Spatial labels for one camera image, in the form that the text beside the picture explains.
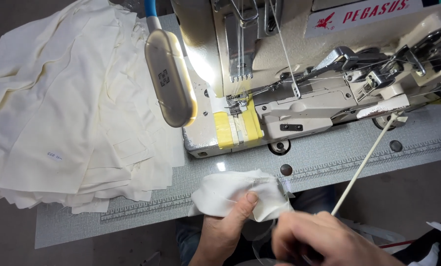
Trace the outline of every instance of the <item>jeans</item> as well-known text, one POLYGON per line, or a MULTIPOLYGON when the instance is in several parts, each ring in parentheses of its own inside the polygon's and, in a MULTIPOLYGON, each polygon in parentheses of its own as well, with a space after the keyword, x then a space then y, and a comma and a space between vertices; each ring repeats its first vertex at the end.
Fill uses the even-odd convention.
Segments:
MULTIPOLYGON (((291 199, 291 205, 297 211, 316 214, 320 211, 331 212, 336 204, 336 193, 334 185, 317 187, 310 190, 295 193, 296 198, 291 199)), ((176 224, 176 242, 178 243, 179 253, 181 257, 181 265, 188 266, 191 258, 193 258, 201 237, 201 228, 190 225, 182 219, 175 221, 176 224)), ((271 245, 263 245, 261 252, 265 257, 272 257, 271 245)), ((252 251, 252 242, 245 239, 243 235, 234 251, 224 265, 236 265, 238 263, 256 259, 252 251)))

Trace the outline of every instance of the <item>cream fabric pieces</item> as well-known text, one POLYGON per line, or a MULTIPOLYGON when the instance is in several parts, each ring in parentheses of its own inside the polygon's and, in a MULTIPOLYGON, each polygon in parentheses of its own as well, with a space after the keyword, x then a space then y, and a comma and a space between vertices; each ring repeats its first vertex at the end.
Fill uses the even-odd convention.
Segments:
POLYGON ((250 216, 254 221, 276 219, 280 213, 293 210, 288 192, 284 191, 281 182, 258 169, 249 172, 227 171, 205 176, 199 189, 191 194, 193 205, 188 216, 205 214, 225 217, 238 199, 248 191, 258 193, 258 203, 250 216))
POLYGON ((157 106, 147 36, 145 21, 108 0, 76 1, 2 36, 0 198, 106 212, 109 198, 149 201, 171 185, 181 130, 157 106))

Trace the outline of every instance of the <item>stack of fabric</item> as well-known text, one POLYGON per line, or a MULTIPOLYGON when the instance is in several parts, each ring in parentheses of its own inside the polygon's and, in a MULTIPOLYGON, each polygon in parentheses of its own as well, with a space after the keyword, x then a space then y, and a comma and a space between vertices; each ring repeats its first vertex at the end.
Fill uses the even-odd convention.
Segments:
POLYGON ((0 198, 106 212, 149 201, 182 166, 144 57, 148 29, 108 0, 79 0, 0 39, 0 198))

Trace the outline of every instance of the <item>industrial sewing machine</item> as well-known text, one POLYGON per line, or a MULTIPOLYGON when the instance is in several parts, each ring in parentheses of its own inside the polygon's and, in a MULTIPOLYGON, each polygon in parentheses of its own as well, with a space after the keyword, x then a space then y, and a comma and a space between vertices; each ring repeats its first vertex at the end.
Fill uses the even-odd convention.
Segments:
POLYGON ((172 0, 198 103, 197 158, 441 104, 437 0, 172 0))

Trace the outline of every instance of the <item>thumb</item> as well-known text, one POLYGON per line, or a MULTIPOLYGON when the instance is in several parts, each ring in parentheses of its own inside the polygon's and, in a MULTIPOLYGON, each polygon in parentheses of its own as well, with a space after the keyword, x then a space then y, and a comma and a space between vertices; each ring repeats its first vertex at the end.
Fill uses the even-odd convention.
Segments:
POLYGON ((253 191, 248 192, 235 203, 234 208, 222 221, 228 226, 241 229, 244 221, 252 214, 257 202, 258 194, 253 191))

